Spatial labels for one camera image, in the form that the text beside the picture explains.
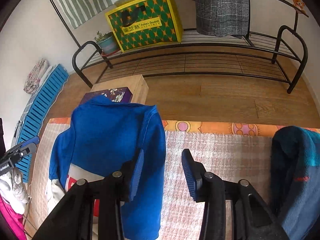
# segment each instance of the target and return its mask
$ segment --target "white flower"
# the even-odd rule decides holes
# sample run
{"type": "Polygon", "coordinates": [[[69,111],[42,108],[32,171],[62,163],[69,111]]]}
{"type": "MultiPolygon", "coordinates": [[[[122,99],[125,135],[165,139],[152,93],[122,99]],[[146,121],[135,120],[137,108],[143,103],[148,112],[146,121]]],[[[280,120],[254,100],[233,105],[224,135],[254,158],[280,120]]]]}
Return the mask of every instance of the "white flower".
{"type": "Polygon", "coordinates": [[[111,95],[115,95],[115,91],[118,91],[117,88],[109,89],[111,95]]]}
{"type": "Polygon", "coordinates": [[[115,99],[112,100],[112,102],[120,102],[123,98],[124,92],[122,92],[121,95],[117,95],[115,99]]]}

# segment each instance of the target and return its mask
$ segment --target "potted plant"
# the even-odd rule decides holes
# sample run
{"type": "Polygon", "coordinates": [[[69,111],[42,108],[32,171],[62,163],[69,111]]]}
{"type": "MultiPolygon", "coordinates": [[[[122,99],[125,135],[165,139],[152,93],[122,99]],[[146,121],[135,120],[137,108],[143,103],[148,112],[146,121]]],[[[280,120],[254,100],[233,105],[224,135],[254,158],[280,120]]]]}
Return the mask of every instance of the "potted plant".
{"type": "Polygon", "coordinates": [[[115,37],[113,36],[113,32],[105,34],[97,32],[97,36],[94,38],[94,40],[102,49],[102,51],[107,55],[119,51],[120,49],[115,37]]]}

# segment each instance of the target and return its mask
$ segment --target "gift box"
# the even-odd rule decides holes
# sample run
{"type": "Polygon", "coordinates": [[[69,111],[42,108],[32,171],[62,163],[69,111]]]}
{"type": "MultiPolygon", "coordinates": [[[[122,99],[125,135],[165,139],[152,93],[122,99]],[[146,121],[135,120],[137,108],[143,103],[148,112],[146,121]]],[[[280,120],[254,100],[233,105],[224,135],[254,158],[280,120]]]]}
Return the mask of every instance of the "gift box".
{"type": "Polygon", "coordinates": [[[105,97],[109,98],[112,102],[130,103],[132,99],[132,93],[129,90],[129,88],[112,88],[107,90],[86,93],[82,98],[80,105],[89,101],[91,98],[99,95],[104,95],[105,97]]]}
{"type": "Polygon", "coordinates": [[[183,28],[174,0],[126,0],[105,16],[123,52],[180,42],[183,28]]]}

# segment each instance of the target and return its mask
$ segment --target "blue flower pot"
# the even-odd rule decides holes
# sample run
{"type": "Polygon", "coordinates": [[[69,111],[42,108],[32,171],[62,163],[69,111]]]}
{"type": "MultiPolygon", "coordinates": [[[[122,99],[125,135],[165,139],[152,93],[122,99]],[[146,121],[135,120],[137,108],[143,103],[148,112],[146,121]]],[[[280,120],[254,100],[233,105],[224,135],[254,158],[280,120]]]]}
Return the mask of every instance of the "blue flower pot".
{"type": "Polygon", "coordinates": [[[118,51],[120,49],[113,35],[104,41],[98,42],[97,44],[102,49],[102,51],[107,55],[112,54],[113,52],[118,51]]]}

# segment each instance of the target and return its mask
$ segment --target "box handle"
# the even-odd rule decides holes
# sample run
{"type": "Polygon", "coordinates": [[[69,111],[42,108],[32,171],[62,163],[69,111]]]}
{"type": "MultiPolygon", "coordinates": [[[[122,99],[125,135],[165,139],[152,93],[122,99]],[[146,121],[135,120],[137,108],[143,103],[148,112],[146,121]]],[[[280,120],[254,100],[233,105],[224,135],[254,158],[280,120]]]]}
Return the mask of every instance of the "box handle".
{"type": "Polygon", "coordinates": [[[134,24],[135,21],[138,19],[139,12],[144,12],[146,10],[146,7],[144,5],[141,5],[139,7],[136,7],[132,13],[130,14],[128,10],[124,10],[121,12],[121,18],[122,18],[122,24],[123,27],[129,27],[130,25],[134,24]]]}

